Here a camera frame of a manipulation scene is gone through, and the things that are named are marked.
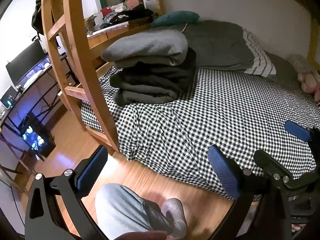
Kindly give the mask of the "operator hand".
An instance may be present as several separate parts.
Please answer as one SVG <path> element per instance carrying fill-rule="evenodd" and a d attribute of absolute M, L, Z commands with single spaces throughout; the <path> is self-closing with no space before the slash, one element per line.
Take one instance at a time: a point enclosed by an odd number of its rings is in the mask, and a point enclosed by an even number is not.
<path fill-rule="evenodd" d="M 167 237 L 164 231 L 129 232 L 119 236 L 116 240 L 166 240 Z"/>

